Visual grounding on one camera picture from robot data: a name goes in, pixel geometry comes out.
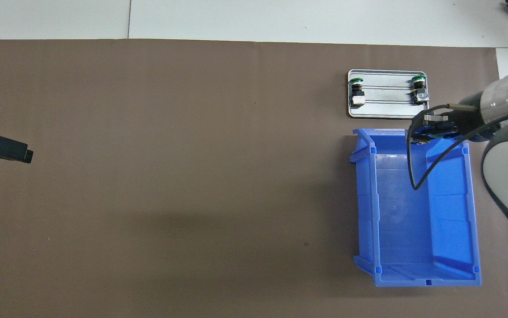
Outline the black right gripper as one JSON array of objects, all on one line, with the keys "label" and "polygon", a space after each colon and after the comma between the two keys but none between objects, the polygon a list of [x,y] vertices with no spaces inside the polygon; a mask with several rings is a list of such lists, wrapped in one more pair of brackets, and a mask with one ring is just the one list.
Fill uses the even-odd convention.
[{"label": "black right gripper", "polygon": [[[437,109],[420,111],[411,119],[411,125],[408,128],[409,132],[413,132],[410,137],[411,145],[427,144],[433,140],[445,138],[457,140],[483,125],[485,122],[480,111],[481,97],[481,93],[476,93],[458,103],[450,103],[452,111],[449,115],[435,114]],[[454,125],[454,132],[448,137],[446,137],[447,133],[426,133],[448,132],[450,122]]]}]

